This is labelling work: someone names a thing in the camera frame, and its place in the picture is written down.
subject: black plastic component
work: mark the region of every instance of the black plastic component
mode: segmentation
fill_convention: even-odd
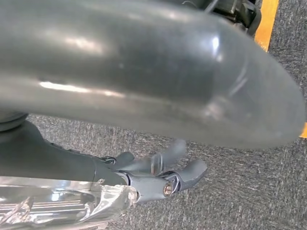
[[[16,128],[26,120],[28,114],[0,111],[0,132]]]
[[[65,150],[44,140],[33,124],[0,132],[0,176],[98,181],[125,184],[107,164],[91,155]]]
[[[213,11],[215,14],[243,26],[248,35],[253,36],[261,21],[261,12],[254,0],[160,0],[181,4],[191,8]]]
[[[131,152],[122,152],[116,157],[116,164],[128,164],[134,159],[135,156]]]

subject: yellow floor marking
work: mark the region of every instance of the yellow floor marking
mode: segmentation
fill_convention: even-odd
[[[255,35],[255,41],[266,52],[268,50],[271,36],[272,35],[274,22],[278,8],[278,1],[262,0],[262,6],[261,7],[262,18]],[[307,123],[305,123],[304,130],[299,137],[307,138]]]

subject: gray carpet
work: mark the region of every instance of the gray carpet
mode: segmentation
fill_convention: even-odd
[[[280,0],[270,53],[291,73],[307,97],[307,2]],[[29,117],[45,138],[85,153],[143,157],[170,139],[120,128],[44,116]],[[296,230],[307,229],[305,139],[266,150],[188,144],[188,156],[208,163],[194,189],[169,200],[138,205],[109,230]]]

